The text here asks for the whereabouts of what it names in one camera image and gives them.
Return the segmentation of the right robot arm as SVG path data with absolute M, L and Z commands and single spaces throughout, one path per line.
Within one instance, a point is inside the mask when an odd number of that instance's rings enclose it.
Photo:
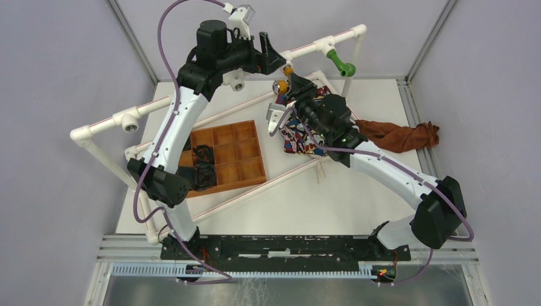
M 374 259 L 387 259 L 394 249 L 416 242 L 440 249 L 447 240 L 473 240 L 475 234 L 466 219 L 466 205 L 456 179 L 417 172 L 385 154 L 354 126 L 344 97 L 326 94 L 318 99 L 316 84 L 307 78 L 291 72 L 286 80 L 275 81 L 272 90 L 286 102 L 278 126 L 295 116 L 310 138 L 321 137 L 315 145 L 333 161 L 369 175 L 414 209 L 414 214 L 384 222 L 375 229 L 375 238 L 368 243 Z

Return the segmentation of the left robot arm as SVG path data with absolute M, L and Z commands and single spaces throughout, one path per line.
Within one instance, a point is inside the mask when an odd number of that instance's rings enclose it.
M 139 223 L 147 221 L 138 214 L 139 197 L 146 194 L 157 205 L 149 217 L 158 212 L 164 215 L 171 235 L 178 239 L 176 250 L 185 259 L 197 257 L 201 243 L 194 238 L 198 227 L 186 202 L 190 181 L 177 174 L 178 162 L 196 120 L 223 85 L 225 74 L 241 70 L 270 75 L 286 64 L 267 32 L 258 37 L 260 48 L 254 46 L 253 36 L 243 37 L 238 27 L 230 29 L 220 20 L 203 21 L 196 31 L 196 46 L 175 76 L 174 100 L 157 135 L 142 157 L 128 161 L 128 171 L 137 182 L 134 218 Z

